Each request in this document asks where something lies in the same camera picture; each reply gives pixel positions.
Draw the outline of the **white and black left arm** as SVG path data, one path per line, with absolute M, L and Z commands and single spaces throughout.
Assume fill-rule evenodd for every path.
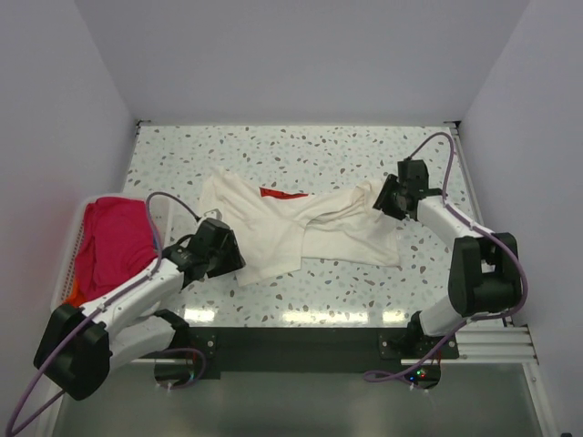
M 195 281 L 244 265 L 233 229 L 203 218 L 194 233 L 162 249 L 120 287 L 79 308 L 62 304 L 53 310 L 34 365 L 77 401 L 92 395 L 114 369 L 149 354 L 185 358 L 195 381 L 206 358 L 193 347 L 190 325 L 161 302 Z

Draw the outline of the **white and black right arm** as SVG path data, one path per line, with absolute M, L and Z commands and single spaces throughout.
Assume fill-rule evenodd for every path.
M 477 225 L 447 201 L 441 188 L 430 188 L 424 161 L 400 161 L 373 207 L 391 218 L 423 224 L 451 250 L 447 296 L 417 311 L 396 342 L 415 357 L 427 357 L 437 348 L 437 337 L 471 320 L 504 318 L 524 304 L 527 280 L 516 238 Z

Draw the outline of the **white t-shirt red print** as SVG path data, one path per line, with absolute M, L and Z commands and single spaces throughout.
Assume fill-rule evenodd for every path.
M 394 267 L 397 222 L 373 206 L 382 185 L 365 179 L 327 194 L 289 194 L 216 168 L 202 186 L 199 210 L 219 213 L 234 231 L 245 260 L 236 272 L 241 287 L 294 272 L 304 259 Z

